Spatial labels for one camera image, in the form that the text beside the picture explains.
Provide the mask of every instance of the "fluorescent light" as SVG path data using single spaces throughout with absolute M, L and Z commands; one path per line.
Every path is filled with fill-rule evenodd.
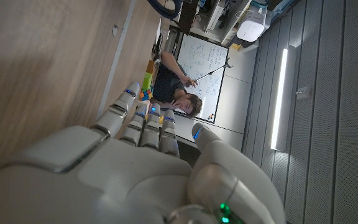
M 278 81 L 276 110 L 274 112 L 272 143 L 270 145 L 270 148 L 274 150 L 277 150 L 276 144 L 277 144 L 277 137 L 278 137 L 278 125 L 280 124 L 280 113 L 281 113 L 281 104 L 283 101 L 285 69 L 287 68 L 287 56 L 288 56 L 288 50 L 284 49 L 283 59 L 281 61 L 280 79 Z

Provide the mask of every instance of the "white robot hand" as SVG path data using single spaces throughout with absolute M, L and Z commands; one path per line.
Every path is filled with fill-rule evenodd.
M 202 124 L 179 158 L 173 111 L 139 106 L 131 83 L 91 128 L 59 131 L 0 166 L 0 223 L 285 223 L 270 179 Z

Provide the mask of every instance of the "whiteboard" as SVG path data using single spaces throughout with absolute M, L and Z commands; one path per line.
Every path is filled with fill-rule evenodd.
M 225 47 L 184 35 L 177 61 L 187 76 L 195 80 L 224 65 L 227 52 Z M 203 101 L 197 118 L 214 123 L 223 74 L 224 68 L 200 80 L 196 88 L 186 88 L 188 93 L 196 94 Z

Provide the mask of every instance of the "robotic finger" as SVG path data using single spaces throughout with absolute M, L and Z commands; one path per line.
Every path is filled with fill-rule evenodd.
M 172 110 L 165 112 L 161 129 L 160 151 L 179 158 L 179 147 L 175 132 L 175 115 Z
M 122 122 L 134 104 L 139 91 L 139 84 L 132 82 L 91 128 L 98 129 L 108 136 L 114 137 L 121 128 Z
M 160 140 L 160 105 L 154 103 L 149 111 L 144 127 L 140 147 L 147 147 L 158 151 Z
M 139 144 L 140 135 L 143 131 L 144 121 L 146 114 L 146 105 L 139 105 L 136 109 L 132 120 L 129 122 L 128 127 L 124 130 L 120 140 L 137 146 Z

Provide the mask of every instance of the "colorful toy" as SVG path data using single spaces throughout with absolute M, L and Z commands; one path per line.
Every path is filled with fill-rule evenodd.
M 139 95 L 139 100 L 146 101 L 153 97 L 151 90 L 142 91 Z
M 152 79 L 153 79 L 153 75 L 149 72 L 146 72 L 142 84 L 143 91 L 148 90 L 150 88 L 150 85 L 152 84 Z

